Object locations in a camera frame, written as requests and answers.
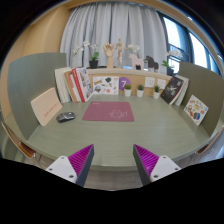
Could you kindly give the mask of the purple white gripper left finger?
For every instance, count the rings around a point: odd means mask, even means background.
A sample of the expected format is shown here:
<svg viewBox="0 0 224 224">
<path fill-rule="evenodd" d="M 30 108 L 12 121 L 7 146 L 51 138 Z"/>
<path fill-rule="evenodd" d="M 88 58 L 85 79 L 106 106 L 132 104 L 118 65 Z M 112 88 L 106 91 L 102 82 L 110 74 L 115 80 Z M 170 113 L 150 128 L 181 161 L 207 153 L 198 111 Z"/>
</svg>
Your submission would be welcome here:
<svg viewBox="0 0 224 224">
<path fill-rule="evenodd" d="M 94 156 L 94 145 L 84 147 L 74 154 L 58 157 L 46 171 L 83 187 Z"/>
</svg>

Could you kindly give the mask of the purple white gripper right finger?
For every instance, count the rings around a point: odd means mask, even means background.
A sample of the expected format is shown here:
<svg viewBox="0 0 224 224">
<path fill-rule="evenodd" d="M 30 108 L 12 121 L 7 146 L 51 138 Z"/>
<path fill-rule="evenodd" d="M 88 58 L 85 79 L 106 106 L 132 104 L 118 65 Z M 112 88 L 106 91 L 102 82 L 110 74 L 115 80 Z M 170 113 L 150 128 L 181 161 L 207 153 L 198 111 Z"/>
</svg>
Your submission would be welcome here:
<svg viewBox="0 0 224 224">
<path fill-rule="evenodd" d="M 157 156 L 136 144 L 133 145 L 133 156 L 143 185 L 180 170 L 180 167 L 168 156 Z"/>
</svg>

